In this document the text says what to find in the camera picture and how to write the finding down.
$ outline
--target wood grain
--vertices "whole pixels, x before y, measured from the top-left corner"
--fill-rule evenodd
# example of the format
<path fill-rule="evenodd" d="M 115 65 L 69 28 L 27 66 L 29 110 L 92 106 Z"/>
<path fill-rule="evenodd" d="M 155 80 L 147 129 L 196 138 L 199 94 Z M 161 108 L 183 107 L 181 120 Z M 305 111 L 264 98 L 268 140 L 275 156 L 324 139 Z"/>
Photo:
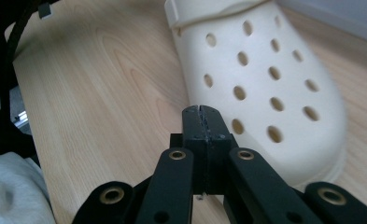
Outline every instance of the wood grain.
<path fill-rule="evenodd" d="M 329 68 L 349 115 L 337 184 L 367 203 L 367 42 L 291 11 Z M 63 0 L 36 14 L 14 62 L 52 209 L 70 223 L 97 186 L 151 175 L 189 105 L 161 0 Z M 213 197 L 193 223 L 228 223 Z"/>

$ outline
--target white wall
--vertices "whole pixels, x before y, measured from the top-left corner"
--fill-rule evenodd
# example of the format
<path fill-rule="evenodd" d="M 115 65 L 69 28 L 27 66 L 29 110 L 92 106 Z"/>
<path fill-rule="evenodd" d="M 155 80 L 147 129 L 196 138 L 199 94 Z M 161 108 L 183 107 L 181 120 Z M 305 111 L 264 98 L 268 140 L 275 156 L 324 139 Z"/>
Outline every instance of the white wall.
<path fill-rule="evenodd" d="M 367 0 L 276 0 L 353 35 L 367 39 Z"/>

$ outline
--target footwear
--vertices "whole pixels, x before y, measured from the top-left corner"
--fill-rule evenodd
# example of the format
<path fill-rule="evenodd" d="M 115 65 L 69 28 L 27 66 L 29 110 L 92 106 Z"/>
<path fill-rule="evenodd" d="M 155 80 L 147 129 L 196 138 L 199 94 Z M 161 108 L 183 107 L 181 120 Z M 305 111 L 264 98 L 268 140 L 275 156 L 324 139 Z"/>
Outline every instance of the footwear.
<path fill-rule="evenodd" d="M 342 98 L 274 1 L 167 0 L 165 10 L 191 105 L 215 107 L 239 146 L 294 188 L 338 176 Z"/>

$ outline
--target white cloth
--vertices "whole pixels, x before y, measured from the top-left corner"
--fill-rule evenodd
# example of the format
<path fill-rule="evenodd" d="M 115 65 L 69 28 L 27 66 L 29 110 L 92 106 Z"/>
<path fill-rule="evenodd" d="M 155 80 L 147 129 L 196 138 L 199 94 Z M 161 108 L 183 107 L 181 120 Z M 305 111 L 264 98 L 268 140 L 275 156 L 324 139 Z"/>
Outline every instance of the white cloth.
<path fill-rule="evenodd" d="M 9 152 L 0 156 L 0 224 L 55 223 L 40 168 Z"/>

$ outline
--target black mechanical arm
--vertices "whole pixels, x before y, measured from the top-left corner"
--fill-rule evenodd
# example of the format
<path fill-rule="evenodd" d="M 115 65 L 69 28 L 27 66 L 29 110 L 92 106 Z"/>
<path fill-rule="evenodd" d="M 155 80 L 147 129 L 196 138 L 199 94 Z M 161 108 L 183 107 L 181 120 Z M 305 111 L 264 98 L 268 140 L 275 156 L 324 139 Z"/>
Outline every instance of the black mechanical arm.
<path fill-rule="evenodd" d="M 191 223 L 192 196 L 224 195 L 231 223 L 367 223 L 367 206 L 326 182 L 289 187 L 255 150 L 239 147 L 218 110 L 183 110 L 154 175 L 95 189 L 73 223 Z"/>

